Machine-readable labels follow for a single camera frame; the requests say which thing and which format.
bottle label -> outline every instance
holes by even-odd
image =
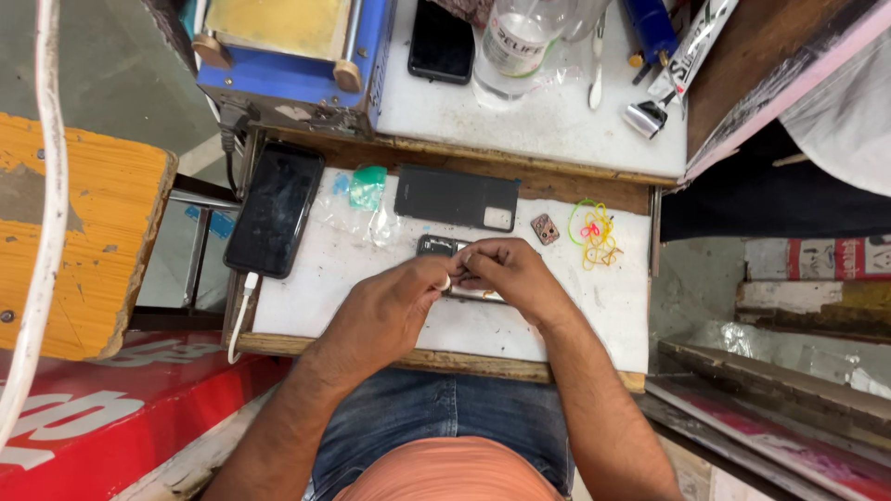
[[[529,42],[511,33],[499,21],[494,7],[483,35],[483,54],[508,77],[525,77],[534,72],[547,53],[549,42]]]

usb cable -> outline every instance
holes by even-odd
[[[244,310],[248,308],[248,299],[257,288],[257,280],[259,275],[254,272],[248,273],[248,278],[244,280],[244,297],[241,298],[241,308],[238,310],[238,319],[235,320],[235,328],[232,329],[232,338],[229,340],[229,363],[238,362],[241,353],[235,354],[235,341],[238,339],[238,331],[241,329],[241,321],[244,320]]]

phone frame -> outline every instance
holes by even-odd
[[[434,234],[423,234],[421,238],[418,239],[418,247],[415,250],[415,256],[445,256],[445,254],[441,254],[438,252],[421,252],[424,248],[424,243],[429,242],[430,239],[437,239],[442,242],[451,243],[451,253],[448,254],[448,257],[451,258],[454,256],[455,252],[463,249],[464,247],[470,245],[470,242],[466,240],[458,240],[456,238],[451,238],[447,236],[437,236]],[[450,285],[448,289],[443,291],[443,295],[452,298],[458,298],[461,300],[475,300],[475,301],[484,301],[490,303],[500,303],[507,304],[507,301],[502,298],[498,292],[489,292],[488,291],[476,291],[470,289],[461,289],[456,292],[454,285]]]

green rubber band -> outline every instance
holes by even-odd
[[[584,244],[583,244],[583,243],[581,243],[581,242],[577,242],[576,239],[572,237],[572,217],[575,216],[576,211],[578,210],[578,208],[581,207],[581,206],[582,206],[583,204],[585,204],[585,203],[590,203],[591,205],[594,205],[594,206],[597,205],[597,202],[591,200],[590,198],[586,198],[586,199],[580,201],[580,202],[577,203],[576,206],[572,209],[572,214],[569,214],[569,222],[566,224],[566,233],[569,235],[569,240],[571,240],[572,243],[574,243],[575,245],[581,245],[581,246],[583,246],[583,247],[584,247]]]

grey floor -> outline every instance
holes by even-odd
[[[0,111],[37,118],[33,46],[35,3],[11,2],[0,16]],[[65,125],[170,150],[190,151],[218,130],[202,92],[139,0],[62,2],[60,87]],[[218,161],[197,175],[220,185]],[[179,306],[195,223],[185,204],[168,204],[139,304]],[[211,235],[201,278],[203,304],[223,290],[225,242]],[[673,242],[660,253],[650,301],[651,345],[730,320],[743,276],[739,239]],[[650,357],[655,370],[655,357]]]

